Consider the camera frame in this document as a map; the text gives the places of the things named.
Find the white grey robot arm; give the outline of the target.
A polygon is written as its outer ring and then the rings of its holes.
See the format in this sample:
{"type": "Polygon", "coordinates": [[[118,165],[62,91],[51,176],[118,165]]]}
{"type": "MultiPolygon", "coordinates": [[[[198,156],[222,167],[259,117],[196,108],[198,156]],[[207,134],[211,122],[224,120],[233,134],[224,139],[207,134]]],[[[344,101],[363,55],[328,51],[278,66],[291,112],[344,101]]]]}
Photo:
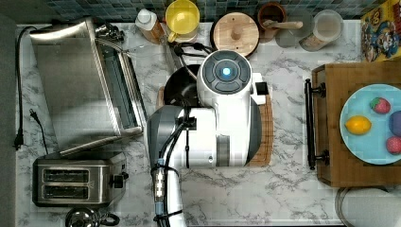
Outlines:
{"type": "Polygon", "coordinates": [[[197,74],[199,107],[165,105],[144,131],[158,227],[186,227],[179,170],[245,166],[259,150],[262,120],[249,61],[233,50],[208,55],[197,74]]]}

